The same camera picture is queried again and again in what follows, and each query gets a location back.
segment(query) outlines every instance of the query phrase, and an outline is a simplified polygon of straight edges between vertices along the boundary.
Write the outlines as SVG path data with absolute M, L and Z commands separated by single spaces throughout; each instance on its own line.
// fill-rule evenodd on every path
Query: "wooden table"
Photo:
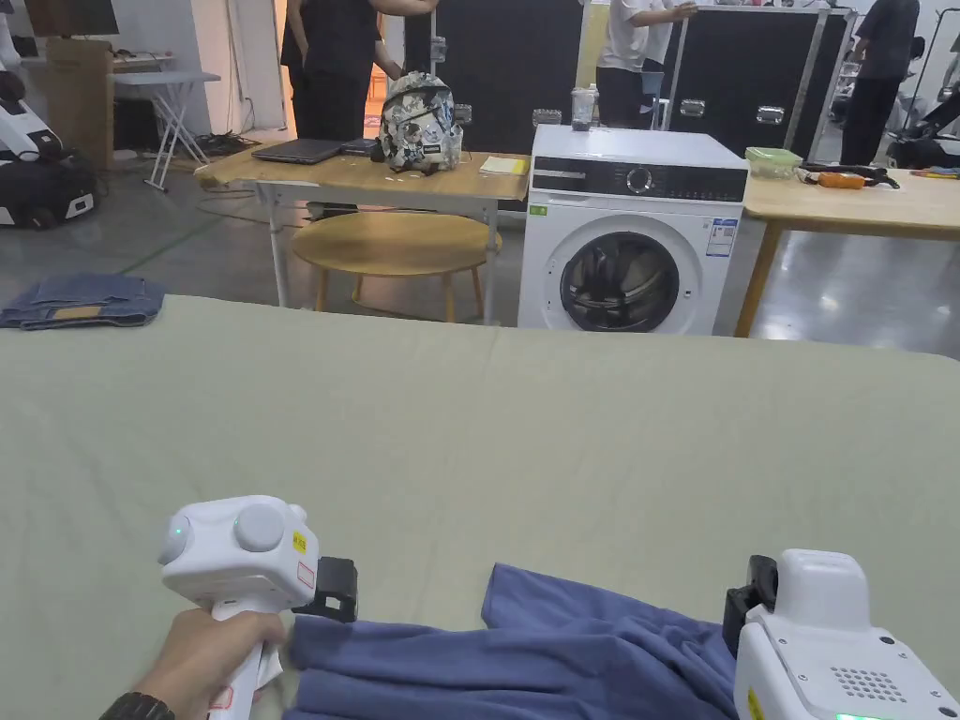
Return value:
M 423 173 L 397 174 L 386 165 L 364 157 L 337 156 L 318 165 L 264 162 L 253 150 L 218 160 L 197 171 L 203 187 L 232 182 L 251 184 L 270 218 L 276 293 L 279 304 L 290 306 L 283 226 L 276 216 L 281 200 L 399 206 L 457 215 L 485 215 L 490 228 L 487 243 L 487 280 L 484 323 L 492 323 L 497 247 L 497 211 L 501 201 L 527 196 L 527 176 L 486 175 L 480 167 L 490 154 L 466 153 L 456 170 L 425 177 Z M 529 160 L 528 156 L 502 155 Z
M 859 191 L 830 190 L 798 181 L 750 178 L 744 207 L 766 222 L 760 254 L 736 324 L 750 336 L 780 236 L 788 230 L 845 235 L 960 240 L 960 183 L 891 171 L 900 190 L 881 185 Z
M 320 268 L 318 312 L 326 304 L 331 270 L 356 275 L 353 301 L 361 305 L 365 276 L 440 276 L 448 323 L 457 322 L 451 278 L 465 270 L 473 279 L 477 312 L 483 315 L 477 268 L 487 262 L 486 249 L 483 223 L 427 212 L 353 212 L 312 223 L 294 235 L 294 255 Z

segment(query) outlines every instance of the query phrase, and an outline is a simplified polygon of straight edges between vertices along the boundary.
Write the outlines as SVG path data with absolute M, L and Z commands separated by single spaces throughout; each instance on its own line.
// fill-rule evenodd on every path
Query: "backpack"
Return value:
M 453 93 L 428 73 L 410 73 L 394 86 L 380 115 L 380 146 L 390 167 L 433 175 L 460 164 L 463 131 L 454 123 Z

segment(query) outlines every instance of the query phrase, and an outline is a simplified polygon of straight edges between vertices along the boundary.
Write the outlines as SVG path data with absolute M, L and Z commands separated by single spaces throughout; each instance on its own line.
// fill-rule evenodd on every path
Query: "human hand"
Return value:
M 698 10 L 699 8 L 697 7 L 696 3 L 692 3 L 692 2 L 682 3 L 673 9 L 674 20 L 676 22 L 682 22 L 683 20 L 686 20 L 688 17 L 693 17 L 693 15 L 697 14 Z
M 163 701 L 177 720 L 203 720 L 230 675 L 262 642 L 281 643 L 279 615 L 240 612 L 214 620 L 189 610 L 174 618 L 153 669 L 133 690 Z

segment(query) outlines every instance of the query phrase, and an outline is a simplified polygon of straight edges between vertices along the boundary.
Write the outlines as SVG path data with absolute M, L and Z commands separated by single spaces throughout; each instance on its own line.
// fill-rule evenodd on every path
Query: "black cabinet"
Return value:
M 535 109 L 558 109 L 570 122 L 584 7 L 580 0 L 443 0 L 437 35 L 446 62 L 437 75 L 458 104 L 473 107 L 464 148 L 529 154 Z M 430 17 L 407 18 L 406 63 L 430 68 Z
M 704 7 L 667 51 L 664 125 L 808 157 L 823 128 L 855 13 Z

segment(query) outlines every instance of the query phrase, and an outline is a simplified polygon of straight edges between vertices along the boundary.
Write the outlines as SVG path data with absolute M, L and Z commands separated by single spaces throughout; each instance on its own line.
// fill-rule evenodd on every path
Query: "gray floor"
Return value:
M 819 156 L 830 159 L 835 151 L 831 136 Z M 93 271 L 136 273 L 174 293 L 276 303 L 269 238 L 255 200 L 210 196 L 188 174 L 170 176 L 168 195 L 141 178 L 140 169 L 114 174 L 109 196 L 89 218 L 48 232 L 0 231 L 0 301 L 44 276 Z M 284 215 L 285 222 L 298 225 L 305 212 L 287 208 Z M 732 334 L 759 238 L 758 228 L 746 224 L 738 236 L 718 334 Z M 522 228 L 504 230 L 495 303 L 504 325 L 516 324 L 522 241 Z M 295 304 L 312 305 L 311 269 L 294 257 L 289 267 Z M 334 276 L 330 311 L 368 312 L 350 301 L 351 289 L 351 278 Z M 469 275 L 458 277 L 455 289 L 461 318 L 476 322 Z M 444 311 L 436 279 L 370 278 L 364 299 L 438 319 Z M 754 336 L 906 348 L 960 359 L 955 313 L 960 314 L 960 244 L 794 232 L 774 263 Z

